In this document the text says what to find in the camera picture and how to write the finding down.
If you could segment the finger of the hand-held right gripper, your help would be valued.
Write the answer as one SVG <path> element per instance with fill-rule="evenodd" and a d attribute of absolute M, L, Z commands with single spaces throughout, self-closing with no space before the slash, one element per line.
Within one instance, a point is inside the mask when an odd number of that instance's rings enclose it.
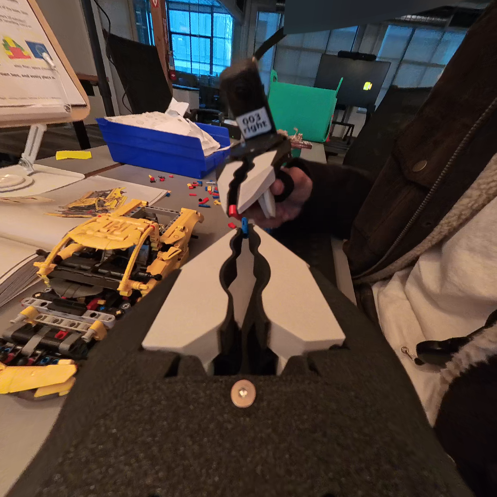
<path fill-rule="evenodd" d="M 239 186 L 237 211 L 244 213 L 254 203 L 258 203 L 263 214 L 275 214 L 275 197 L 270 191 L 276 181 L 276 173 L 272 164 L 277 152 L 265 152 L 253 159 L 253 168 Z"/>
<path fill-rule="evenodd" d="M 226 161 L 216 169 L 216 181 L 219 191 L 219 200 L 228 217 L 232 217 L 230 211 L 238 208 L 239 185 L 241 173 L 243 172 L 242 160 Z"/>

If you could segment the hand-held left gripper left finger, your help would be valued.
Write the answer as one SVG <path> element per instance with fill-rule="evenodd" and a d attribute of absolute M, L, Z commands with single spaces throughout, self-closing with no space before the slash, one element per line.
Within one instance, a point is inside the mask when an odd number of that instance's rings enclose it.
<path fill-rule="evenodd" d="M 142 341 L 149 351 L 194 356 L 207 373 L 237 342 L 233 296 L 237 277 L 239 229 L 232 229 L 178 273 L 160 311 Z"/>

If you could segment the person's right hand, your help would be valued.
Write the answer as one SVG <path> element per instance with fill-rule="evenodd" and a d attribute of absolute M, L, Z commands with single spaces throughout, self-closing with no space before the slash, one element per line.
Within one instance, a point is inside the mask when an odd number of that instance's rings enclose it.
<path fill-rule="evenodd" d="M 308 201 L 313 188 L 311 179 L 298 167 L 282 167 L 281 171 L 287 173 L 294 182 L 292 193 L 283 201 L 276 203 L 276 215 L 266 218 L 262 208 L 256 202 L 248 208 L 244 216 L 263 229 L 275 229 L 284 223 L 295 220 L 301 213 L 304 204 Z"/>

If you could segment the green plastic board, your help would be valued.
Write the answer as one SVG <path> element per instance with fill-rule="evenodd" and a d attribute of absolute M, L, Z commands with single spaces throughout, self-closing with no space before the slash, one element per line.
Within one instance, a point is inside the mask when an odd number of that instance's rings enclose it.
<path fill-rule="evenodd" d="M 276 128 L 289 135 L 302 134 L 306 141 L 324 143 L 330 133 L 337 95 L 343 78 L 335 90 L 288 84 L 278 81 L 271 70 L 268 103 Z"/>

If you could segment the small tan toy model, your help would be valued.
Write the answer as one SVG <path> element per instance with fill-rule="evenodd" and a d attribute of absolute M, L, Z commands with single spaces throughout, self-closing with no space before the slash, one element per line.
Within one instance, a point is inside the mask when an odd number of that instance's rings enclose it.
<path fill-rule="evenodd" d="M 292 135 L 288 134 L 287 138 L 290 141 L 292 150 L 311 150 L 313 147 L 311 142 L 303 139 L 303 134 L 299 133 L 297 127 L 294 127 L 294 133 Z"/>

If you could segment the blue plastic bin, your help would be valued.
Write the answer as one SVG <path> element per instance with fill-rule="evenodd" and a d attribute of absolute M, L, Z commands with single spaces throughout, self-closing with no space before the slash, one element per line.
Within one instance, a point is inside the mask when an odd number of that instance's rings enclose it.
<path fill-rule="evenodd" d="M 97 118 L 96 122 L 116 163 L 202 179 L 230 154 L 229 132 L 221 126 L 198 123 L 221 146 L 220 150 L 206 157 L 198 138 L 125 125 L 105 118 Z"/>

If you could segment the large paned window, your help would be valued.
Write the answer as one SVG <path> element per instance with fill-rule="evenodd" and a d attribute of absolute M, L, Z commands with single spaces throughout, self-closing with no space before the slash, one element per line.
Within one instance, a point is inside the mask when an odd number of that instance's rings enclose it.
<path fill-rule="evenodd" d="M 234 18 L 220 1 L 163 1 L 177 71 L 218 76 L 231 64 Z"/>

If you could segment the crumpled white printed bags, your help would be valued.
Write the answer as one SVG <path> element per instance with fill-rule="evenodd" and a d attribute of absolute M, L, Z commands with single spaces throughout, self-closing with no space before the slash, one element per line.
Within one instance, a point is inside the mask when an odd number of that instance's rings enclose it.
<path fill-rule="evenodd" d="M 154 111 L 142 114 L 105 117 L 104 121 L 198 138 L 206 157 L 217 151 L 226 151 L 231 147 L 230 144 L 223 147 L 211 135 L 203 131 L 198 124 L 187 118 L 187 110 L 189 110 L 189 103 L 178 102 L 175 98 L 172 98 L 167 110 L 163 113 Z"/>

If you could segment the large black display screen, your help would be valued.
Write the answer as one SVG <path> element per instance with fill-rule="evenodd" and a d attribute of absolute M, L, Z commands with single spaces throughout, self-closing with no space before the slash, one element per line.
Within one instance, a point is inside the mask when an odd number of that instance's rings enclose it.
<path fill-rule="evenodd" d="M 391 62 L 374 57 L 350 58 L 322 54 L 314 87 L 337 92 L 337 104 L 374 111 Z M 370 91 L 363 91 L 364 82 L 372 82 Z"/>

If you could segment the yellow toy car model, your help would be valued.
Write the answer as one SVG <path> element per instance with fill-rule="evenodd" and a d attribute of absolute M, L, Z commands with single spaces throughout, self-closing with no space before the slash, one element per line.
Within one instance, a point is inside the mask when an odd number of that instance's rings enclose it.
<path fill-rule="evenodd" d="M 35 276 L 44 289 L 22 300 L 1 331 L 1 363 L 47 366 L 79 362 L 174 270 L 204 216 L 131 200 L 68 231 L 54 248 L 37 250 Z"/>

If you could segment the black badge reel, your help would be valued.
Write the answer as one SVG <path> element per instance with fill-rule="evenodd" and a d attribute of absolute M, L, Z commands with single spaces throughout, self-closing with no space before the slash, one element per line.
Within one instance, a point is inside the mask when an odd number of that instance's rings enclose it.
<path fill-rule="evenodd" d="M 401 347 L 401 353 L 417 366 L 429 365 L 444 368 L 453 355 L 467 345 L 469 341 L 468 337 L 426 340 L 418 343 L 414 352 L 411 352 L 407 346 Z"/>

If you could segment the yellow panel with black pins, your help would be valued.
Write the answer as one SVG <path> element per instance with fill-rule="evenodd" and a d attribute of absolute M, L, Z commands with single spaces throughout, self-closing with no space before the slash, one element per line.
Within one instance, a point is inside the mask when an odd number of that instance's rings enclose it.
<path fill-rule="evenodd" d="M 71 359 L 42 366 L 1 363 L 1 394 L 22 394 L 32 399 L 63 397 L 76 381 L 78 365 Z"/>

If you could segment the tall paned window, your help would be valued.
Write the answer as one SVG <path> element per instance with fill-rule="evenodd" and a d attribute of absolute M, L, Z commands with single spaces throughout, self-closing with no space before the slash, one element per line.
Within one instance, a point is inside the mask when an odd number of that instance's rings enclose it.
<path fill-rule="evenodd" d="M 286 35 L 259 62 L 268 90 L 270 73 L 279 81 L 314 86 L 323 54 L 339 51 L 374 54 L 390 68 L 376 100 L 379 105 L 391 85 L 432 87 L 462 43 L 467 30 L 384 21 L 320 32 Z"/>

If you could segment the open instruction booklet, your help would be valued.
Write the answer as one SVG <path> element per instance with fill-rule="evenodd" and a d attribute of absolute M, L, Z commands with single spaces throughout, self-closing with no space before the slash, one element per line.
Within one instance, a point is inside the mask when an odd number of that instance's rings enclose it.
<path fill-rule="evenodd" d="M 132 199 L 150 205 L 165 196 L 166 190 L 111 178 L 95 176 L 36 198 L 41 201 L 1 202 L 1 306 L 14 299 L 37 282 L 35 251 L 46 251 L 59 243 L 64 235 L 82 222 L 82 217 L 60 217 L 65 206 L 87 193 L 123 189 L 125 202 Z"/>

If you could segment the black metal post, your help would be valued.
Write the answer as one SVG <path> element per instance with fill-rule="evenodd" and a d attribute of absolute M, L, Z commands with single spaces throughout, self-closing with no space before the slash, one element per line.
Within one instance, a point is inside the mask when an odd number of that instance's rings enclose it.
<path fill-rule="evenodd" d="M 112 102 L 112 93 L 105 70 L 103 54 L 97 33 L 96 21 L 92 9 L 92 1 L 80 1 L 83 9 L 84 20 L 89 35 L 92 56 L 96 68 L 97 86 L 103 100 L 105 114 L 115 116 Z"/>

